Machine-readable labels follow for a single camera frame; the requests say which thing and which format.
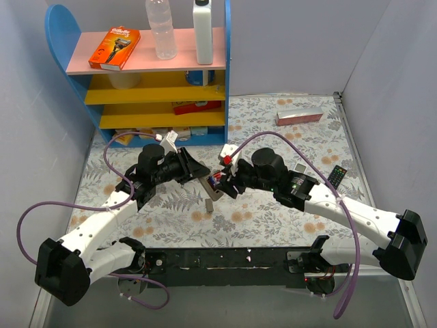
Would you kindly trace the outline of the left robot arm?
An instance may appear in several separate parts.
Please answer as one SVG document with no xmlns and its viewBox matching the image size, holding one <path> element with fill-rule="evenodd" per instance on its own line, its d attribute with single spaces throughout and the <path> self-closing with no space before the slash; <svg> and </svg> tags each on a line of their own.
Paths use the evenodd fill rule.
<svg viewBox="0 0 437 328">
<path fill-rule="evenodd" d="M 139 241 L 124 237 L 104 249 L 101 244 L 155 196 L 158 185 L 172 180 L 183 185 L 209 174 L 210 169 L 185 148 L 165 152 L 158 144 L 144 146 L 137 163 L 126 171 L 102 211 L 59 240 L 49 238 L 41 244 L 36 284 L 72 306 L 101 277 L 116 271 L 145 272 L 145 247 Z"/>
</svg>

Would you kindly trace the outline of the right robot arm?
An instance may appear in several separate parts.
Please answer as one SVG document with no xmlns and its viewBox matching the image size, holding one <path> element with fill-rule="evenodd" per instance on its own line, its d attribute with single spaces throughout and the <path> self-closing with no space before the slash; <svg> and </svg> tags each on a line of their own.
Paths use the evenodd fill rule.
<svg viewBox="0 0 437 328">
<path fill-rule="evenodd" d="M 270 148 L 256 150 L 247 162 L 233 145 L 224 145 L 218 159 L 224 167 L 219 190 L 237 198 L 246 189 L 272 193 L 283 206 L 319 215 L 356 230 L 358 240 L 351 246 L 326 241 L 318 252 L 326 265 L 345 264 L 356 259 L 380 267 L 392 276 L 412 281 L 417 274 L 427 237 L 419 214 L 412 210 L 394 213 L 368 206 L 332 191 L 326 184 L 287 168 L 281 156 Z"/>
</svg>

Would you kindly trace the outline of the grey battery cover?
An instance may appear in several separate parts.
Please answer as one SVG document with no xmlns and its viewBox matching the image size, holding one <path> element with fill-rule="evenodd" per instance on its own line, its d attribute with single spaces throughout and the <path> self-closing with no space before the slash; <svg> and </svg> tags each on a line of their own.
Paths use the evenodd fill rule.
<svg viewBox="0 0 437 328">
<path fill-rule="evenodd" d="M 214 211 L 213 201 L 211 199 L 206 199 L 206 211 L 212 213 Z"/>
</svg>

